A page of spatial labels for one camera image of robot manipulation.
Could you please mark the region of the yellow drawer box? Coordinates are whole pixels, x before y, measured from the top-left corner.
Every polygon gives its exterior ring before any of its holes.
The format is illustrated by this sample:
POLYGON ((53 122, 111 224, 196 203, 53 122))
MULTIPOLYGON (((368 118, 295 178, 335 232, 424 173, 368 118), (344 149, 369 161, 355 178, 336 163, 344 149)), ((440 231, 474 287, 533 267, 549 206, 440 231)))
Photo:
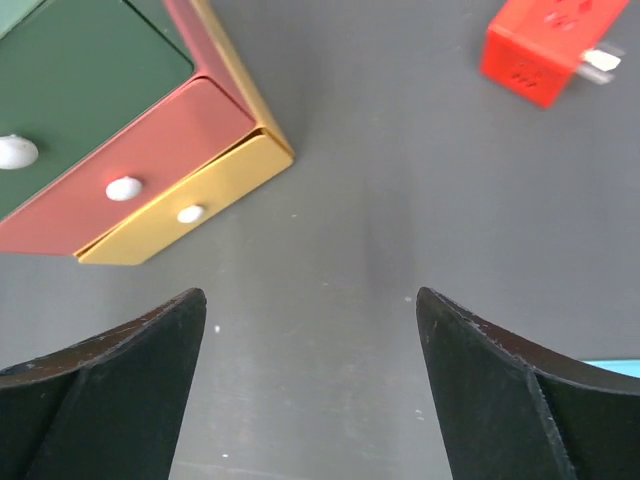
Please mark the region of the yellow drawer box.
POLYGON ((139 265, 293 164, 294 150, 207 1, 168 1, 192 56, 193 81, 211 83, 249 121, 240 137, 77 252, 85 264, 139 265))

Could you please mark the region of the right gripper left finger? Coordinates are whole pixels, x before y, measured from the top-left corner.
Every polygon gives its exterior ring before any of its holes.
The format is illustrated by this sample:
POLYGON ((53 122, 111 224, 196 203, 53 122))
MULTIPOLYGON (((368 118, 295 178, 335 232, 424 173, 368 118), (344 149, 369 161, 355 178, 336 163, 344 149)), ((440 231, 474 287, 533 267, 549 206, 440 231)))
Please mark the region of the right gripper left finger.
POLYGON ((192 288, 1 372, 4 479, 166 479, 206 322, 192 288))

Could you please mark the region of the green drawer box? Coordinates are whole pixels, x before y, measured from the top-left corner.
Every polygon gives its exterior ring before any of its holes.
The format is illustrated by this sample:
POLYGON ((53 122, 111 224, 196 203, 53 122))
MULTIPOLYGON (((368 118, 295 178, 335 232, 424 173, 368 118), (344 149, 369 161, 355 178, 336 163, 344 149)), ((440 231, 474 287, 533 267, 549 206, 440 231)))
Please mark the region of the green drawer box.
POLYGON ((7 216, 185 82, 192 63, 126 1, 45 1, 1 40, 1 133, 32 165, 1 173, 7 216))

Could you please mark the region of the red drawer box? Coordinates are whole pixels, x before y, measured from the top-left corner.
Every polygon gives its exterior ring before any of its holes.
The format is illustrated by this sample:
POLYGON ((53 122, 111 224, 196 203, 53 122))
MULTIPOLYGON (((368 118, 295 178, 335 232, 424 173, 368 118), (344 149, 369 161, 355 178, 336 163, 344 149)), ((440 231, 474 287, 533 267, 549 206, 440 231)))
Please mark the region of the red drawer box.
MULTIPOLYGON (((5 1, 1 40, 45 1, 5 1)), ((1 214, 5 253, 72 256, 238 139, 249 121, 211 83, 169 17, 168 1, 126 1, 193 65, 191 76, 16 210, 1 214)), ((36 145, 1 133, 1 173, 36 162, 36 145)))

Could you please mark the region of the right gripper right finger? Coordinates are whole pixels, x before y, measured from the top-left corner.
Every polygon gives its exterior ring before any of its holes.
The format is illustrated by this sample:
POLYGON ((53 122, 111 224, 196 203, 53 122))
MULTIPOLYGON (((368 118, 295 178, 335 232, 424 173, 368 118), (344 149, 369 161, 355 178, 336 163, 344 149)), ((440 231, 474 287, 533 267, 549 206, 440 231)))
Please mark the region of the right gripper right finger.
POLYGON ((455 479, 636 479, 639 381, 423 287, 417 324, 455 479))

